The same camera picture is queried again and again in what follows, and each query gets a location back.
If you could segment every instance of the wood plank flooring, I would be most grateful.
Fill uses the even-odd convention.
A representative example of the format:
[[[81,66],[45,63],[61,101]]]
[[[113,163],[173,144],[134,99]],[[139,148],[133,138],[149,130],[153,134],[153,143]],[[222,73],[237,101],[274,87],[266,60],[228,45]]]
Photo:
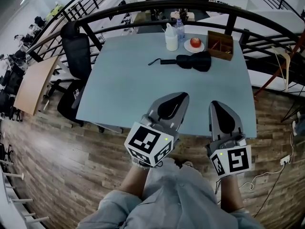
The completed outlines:
[[[56,110],[61,93],[55,92],[48,106]],[[280,123],[292,99],[263,92],[255,102],[256,139],[252,145],[253,170],[238,175],[239,185],[252,181],[266,171],[281,169],[279,159],[291,154],[291,121]],[[12,145],[15,166],[11,172],[25,173],[25,180],[14,179],[13,185],[21,198],[32,198],[28,204],[38,217],[49,216],[45,225],[50,229],[75,228],[78,222],[93,213],[100,200],[120,185],[126,176],[130,156],[123,145],[129,130],[122,135],[105,131],[101,134],[92,124],[72,129],[24,116],[23,122],[1,122],[1,140]],[[194,163],[213,188],[218,180],[204,146],[210,142],[202,136],[181,135],[172,156]],[[295,147],[293,162],[287,165],[265,206],[256,217],[266,228],[291,228],[305,213],[305,152],[304,144]],[[241,188],[246,208],[255,215],[271,190],[278,174],[258,177],[254,189]]]

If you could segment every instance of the wooden crate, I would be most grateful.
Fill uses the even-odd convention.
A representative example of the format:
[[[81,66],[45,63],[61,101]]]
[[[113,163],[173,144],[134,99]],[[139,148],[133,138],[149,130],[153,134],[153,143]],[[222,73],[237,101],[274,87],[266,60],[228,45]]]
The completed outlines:
[[[233,37],[208,31],[208,52],[212,57],[231,61],[233,58]]]

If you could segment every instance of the red apple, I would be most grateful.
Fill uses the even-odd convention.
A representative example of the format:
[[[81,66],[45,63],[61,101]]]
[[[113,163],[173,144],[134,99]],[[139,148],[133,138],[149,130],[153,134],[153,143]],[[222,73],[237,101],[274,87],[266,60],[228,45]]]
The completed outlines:
[[[193,37],[193,38],[191,39],[191,46],[192,46],[193,48],[199,48],[200,45],[201,45],[201,40],[200,40],[198,37]]]

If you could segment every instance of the wooden table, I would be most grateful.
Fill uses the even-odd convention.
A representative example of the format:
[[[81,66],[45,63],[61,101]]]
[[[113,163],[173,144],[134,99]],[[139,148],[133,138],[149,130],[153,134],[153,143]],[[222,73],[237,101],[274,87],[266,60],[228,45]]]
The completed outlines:
[[[39,111],[43,95],[57,65],[59,65],[64,71],[70,73],[69,69],[59,60],[58,56],[30,66],[21,82],[14,107],[30,115],[36,115],[52,122],[72,127],[72,125],[67,122],[63,122]]]
[[[199,37],[207,46],[207,36]],[[77,119],[107,125],[131,127],[140,121],[152,103],[167,94],[186,92],[190,103],[179,133],[210,136],[209,106],[213,100],[232,108],[241,118],[247,137],[256,137],[254,99],[244,56],[234,41],[231,61],[212,57],[208,72],[161,65],[157,58],[175,59],[191,55],[179,43],[176,51],[166,49],[164,33],[136,34],[108,38],[89,76]]]

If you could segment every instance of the water bottle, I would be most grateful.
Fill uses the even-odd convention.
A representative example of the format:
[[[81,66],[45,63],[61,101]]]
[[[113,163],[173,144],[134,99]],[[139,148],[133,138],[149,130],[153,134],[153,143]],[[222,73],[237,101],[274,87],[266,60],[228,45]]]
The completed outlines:
[[[184,25],[182,24],[181,19],[177,19],[175,27],[178,34],[178,40],[182,42],[184,40]]]

